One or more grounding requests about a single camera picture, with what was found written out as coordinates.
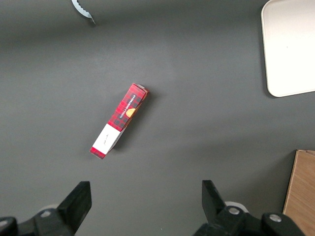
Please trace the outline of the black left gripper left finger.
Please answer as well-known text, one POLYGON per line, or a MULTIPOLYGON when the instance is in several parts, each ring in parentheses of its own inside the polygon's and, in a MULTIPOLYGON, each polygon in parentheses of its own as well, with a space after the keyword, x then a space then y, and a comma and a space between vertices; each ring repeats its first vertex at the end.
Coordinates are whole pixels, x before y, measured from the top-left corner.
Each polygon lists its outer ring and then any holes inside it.
POLYGON ((29 220, 0 218, 2 236, 73 236, 92 207, 91 184, 81 181, 57 206, 44 207, 29 220))

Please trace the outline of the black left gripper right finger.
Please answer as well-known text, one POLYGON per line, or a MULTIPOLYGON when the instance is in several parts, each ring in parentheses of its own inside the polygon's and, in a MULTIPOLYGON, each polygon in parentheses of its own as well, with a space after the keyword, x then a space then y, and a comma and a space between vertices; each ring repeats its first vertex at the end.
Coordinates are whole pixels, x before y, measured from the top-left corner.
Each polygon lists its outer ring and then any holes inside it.
POLYGON ((195 236, 303 236, 288 216, 267 212, 260 219, 236 205, 227 205, 211 180, 202 181, 202 207, 207 218, 195 236))

